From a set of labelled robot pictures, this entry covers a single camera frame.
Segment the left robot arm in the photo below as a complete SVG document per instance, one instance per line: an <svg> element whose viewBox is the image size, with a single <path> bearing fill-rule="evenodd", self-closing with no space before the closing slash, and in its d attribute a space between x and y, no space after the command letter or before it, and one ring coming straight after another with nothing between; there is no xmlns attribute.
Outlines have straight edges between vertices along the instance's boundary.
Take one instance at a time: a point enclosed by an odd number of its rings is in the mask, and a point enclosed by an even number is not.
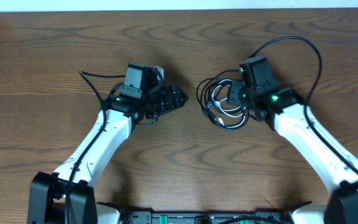
<svg viewBox="0 0 358 224"><path fill-rule="evenodd" d="M118 147L138 124L179 109L188 95L177 84L164 85L159 66L131 62L123 82L106 98L92 86L100 109L97 120L74 153L53 173L38 172L30 184L28 223L119 223L118 209L98 203L94 190Z"/></svg>

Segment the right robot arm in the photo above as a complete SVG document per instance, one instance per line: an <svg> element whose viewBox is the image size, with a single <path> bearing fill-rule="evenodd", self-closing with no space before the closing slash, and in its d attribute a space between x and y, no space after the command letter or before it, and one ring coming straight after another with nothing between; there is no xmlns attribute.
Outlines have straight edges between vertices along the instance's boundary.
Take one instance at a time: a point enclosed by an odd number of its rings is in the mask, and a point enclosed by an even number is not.
<svg viewBox="0 0 358 224"><path fill-rule="evenodd" d="M358 223L358 158L314 117L291 88L280 88L264 56L240 63L242 81L234 81L228 104L254 112L255 119L289 141L319 175L330 199L290 212L292 223Z"/></svg>

